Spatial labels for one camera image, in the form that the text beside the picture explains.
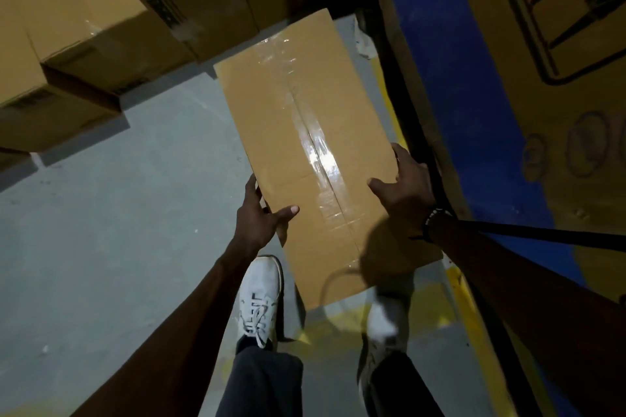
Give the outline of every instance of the bracelet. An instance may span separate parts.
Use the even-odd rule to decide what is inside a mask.
[[[422,236],[423,236],[423,239],[426,242],[430,242],[431,244],[433,243],[433,240],[431,239],[430,235],[428,234],[428,226],[430,225],[430,223],[433,220],[433,218],[436,215],[438,215],[439,213],[447,214],[450,217],[454,217],[454,215],[452,213],[450,213],[450,211],[448,211],[447,209],[434,207],[431,210],[431,212],[428,214],[428,216],[426,216],[426,219],[424,220],[424,223],[422,223]]]

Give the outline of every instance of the dark pants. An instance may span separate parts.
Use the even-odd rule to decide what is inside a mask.
[[[301,416],[301,385],[300,359],[247,346],[235,357],[216,417]],[[443,416],[411,359],[399,351],[372,373],[365,407],[370,417]]]

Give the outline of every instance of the concrete floor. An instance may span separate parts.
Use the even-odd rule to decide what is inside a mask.
[[[352,19],[336,25],[394,140]],[[223,252],[251,169],[214,61],[136,89],[122,99],[124,117],[0,176],[0,414],[69,413]],[[267,249],[288,272],[276,238]],[[409,355],[442,411],[494,415],[442,263],[416,271],[413,283]],[[293,284],[286,295],[286,334],[299,341],[279,350],[305,363],[304,414],[364,415],[356,368],[372,292],[311,312],[304,331]],[[232,319],[203,416],[215,413],[235,334]]]

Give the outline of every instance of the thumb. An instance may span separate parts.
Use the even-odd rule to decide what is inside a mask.
[[[289,222],[293,216],[298,214],[300,211],[300,207],[295,204],[292,206],[287,206],[283,209],[279,209],[276,213],[274,213],[274,219],[276,223],[287,223]]]
[[[367,186],[369,186],[369,189],[373,194],[378,196],[378,199],[381,202],[385,201],[391,185],[391,183],[385,183],[378,178],[370,178],[367,181]]]

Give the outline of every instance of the white sneaker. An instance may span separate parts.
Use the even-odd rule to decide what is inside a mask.
[[[377,295],[367,316],[367,356],[359,379],[361,398],[378,365],[393,351],[406,353],[409,318],[402,300]]]
[[[282,269],[273,255],[260,255],[248,266],[239,287],[237,342],[250,336],[264,348],[271,339],[276,348],[276,312],[282,285]]]

